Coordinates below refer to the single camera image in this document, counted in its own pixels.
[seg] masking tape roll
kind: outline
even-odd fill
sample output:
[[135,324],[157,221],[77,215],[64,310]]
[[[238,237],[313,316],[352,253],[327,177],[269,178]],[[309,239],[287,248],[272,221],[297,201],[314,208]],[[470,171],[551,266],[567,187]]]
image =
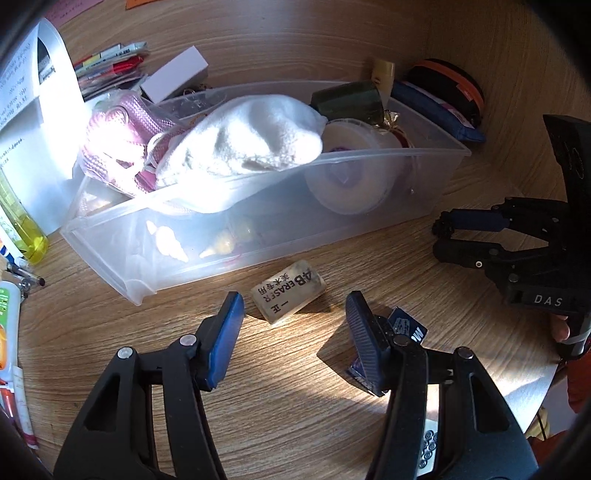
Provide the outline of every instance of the masking tape roll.
[[[402,148],[395,135],[354,119],[329,122],[322,141],[325,153]],[[358,215],[379,206],[403,170],[404,162],[396,158],[371,158],[311,166],[305,177],[324,207],[341,215]]]

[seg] blue gripper pad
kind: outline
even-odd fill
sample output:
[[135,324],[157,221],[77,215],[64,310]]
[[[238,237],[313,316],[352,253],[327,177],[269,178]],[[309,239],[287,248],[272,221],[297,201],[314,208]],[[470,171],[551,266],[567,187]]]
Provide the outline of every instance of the blue gripper pad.
[[385,382],[383,366],[391,353],[385,333],[359,290],[347,295],[345,313],[365,378],[381,388]]
[[243,320],[244,299],[231,291],[217,315],[204,319],[197,329],[200,346],[195,380],[200,390],[213,390],[226,376]]

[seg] metal screw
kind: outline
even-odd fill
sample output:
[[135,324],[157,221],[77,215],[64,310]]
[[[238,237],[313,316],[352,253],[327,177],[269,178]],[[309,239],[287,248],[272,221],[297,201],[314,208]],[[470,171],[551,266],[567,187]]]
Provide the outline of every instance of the metal screw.
[[119,351],[117,352],[117,356],[123,360],[125,360],[126,358],[129,358],[133,354],[134,354],[134,351],[128,346],[124,346],[123,348],[120,348]]
[[410,343],[410,338],[406,335],[397,335],[394,337],[394,343],[398,346],[407,346]]
[[459,349],[457,349],[457,354],[464,360],[470,360],[474,358],[474,352],[467,346],[461,346]]
[[181,342],[181,345],[184,345],[184,346],[195,345],[196,341],[197,341],[197,337],[194,336],[192,333],[189,333],[188,335],[183,335],[181,337],[181,339],[179,340],[179,342]]
[[20,288],[21,292],[23,292],[26,295],[31,291],[31,282],[27,278],[23,278],[18,283],[18,288]]

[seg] finger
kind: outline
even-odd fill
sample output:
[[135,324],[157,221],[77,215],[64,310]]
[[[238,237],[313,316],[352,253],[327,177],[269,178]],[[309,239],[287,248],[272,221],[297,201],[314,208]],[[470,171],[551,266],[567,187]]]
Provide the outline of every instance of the finger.
[[566,323],[568,317],[552,315],[550,317],[550,330],[552,337],[557,342],[563,342],[570,336],[570,328]]

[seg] pink fabric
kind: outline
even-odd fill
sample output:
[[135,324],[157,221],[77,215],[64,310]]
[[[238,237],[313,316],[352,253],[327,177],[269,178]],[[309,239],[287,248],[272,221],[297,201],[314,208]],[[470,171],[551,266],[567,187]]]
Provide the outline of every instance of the pink fabric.
[[[116,93],[114,97],[110,108],[94,111],[90,117],[80,166],[86,175],[131,197],[153,192],[153,167],[168,150],[170,138],[186,129],[156,117],[135,92]],[[153,165],[146,168],[150,140],[167,131],[151,146]]]

